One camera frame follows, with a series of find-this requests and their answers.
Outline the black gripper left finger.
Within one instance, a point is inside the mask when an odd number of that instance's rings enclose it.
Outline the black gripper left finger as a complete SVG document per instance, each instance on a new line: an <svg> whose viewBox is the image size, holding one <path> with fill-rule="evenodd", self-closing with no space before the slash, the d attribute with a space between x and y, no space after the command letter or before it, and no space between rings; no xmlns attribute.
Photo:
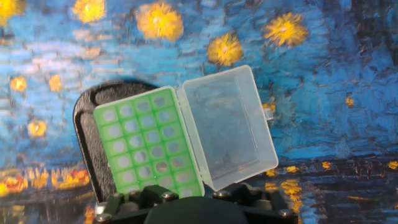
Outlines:
<svg viewBox="0 0 398 224"><path fill-rule="evenodd" d="M157 205L178 200L179 195L159 185L126 194L114 193L106 202L97 204L95 223L144 223Z"/></svg>

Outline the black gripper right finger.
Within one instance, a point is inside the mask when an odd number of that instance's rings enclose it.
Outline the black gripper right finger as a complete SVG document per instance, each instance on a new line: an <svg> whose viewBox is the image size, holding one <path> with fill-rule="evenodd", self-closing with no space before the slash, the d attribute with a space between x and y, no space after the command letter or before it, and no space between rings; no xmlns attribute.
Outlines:
<svg viewBox="0 0 398 224"><path fill-rule="evenodd" d="M234 205L228 208L228 218L242 214L246 223L297 223L298 215L290 209L278 190L252 187L246 183L231 184L213 192L213 198Z"/></svg>

